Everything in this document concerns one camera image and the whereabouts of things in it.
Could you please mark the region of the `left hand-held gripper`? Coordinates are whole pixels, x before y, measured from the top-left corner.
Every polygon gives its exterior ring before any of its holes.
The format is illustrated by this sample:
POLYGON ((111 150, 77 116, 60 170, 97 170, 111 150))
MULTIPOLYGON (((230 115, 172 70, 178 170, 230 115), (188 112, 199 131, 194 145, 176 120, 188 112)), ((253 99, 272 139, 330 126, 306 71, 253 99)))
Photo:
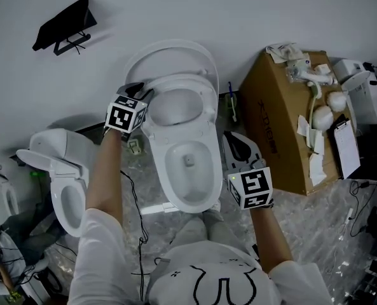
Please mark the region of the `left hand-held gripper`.
POLYGON ((106 112, 104 133, 117 130, 130 135, 144 121, 148 103, 154 97, 154 90, 145 93, 144 83, 130 83, 118 88, 106 112))

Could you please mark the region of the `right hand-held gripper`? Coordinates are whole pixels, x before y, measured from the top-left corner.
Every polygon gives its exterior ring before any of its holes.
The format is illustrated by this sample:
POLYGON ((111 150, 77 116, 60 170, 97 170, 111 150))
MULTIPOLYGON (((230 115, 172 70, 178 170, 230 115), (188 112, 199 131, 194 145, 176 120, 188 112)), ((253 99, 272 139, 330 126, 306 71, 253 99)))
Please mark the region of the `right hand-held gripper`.
POLYGON ((241 209, 273 206, 273 184, 257 144, 237 132, 223 133, 228 191, 241 209))

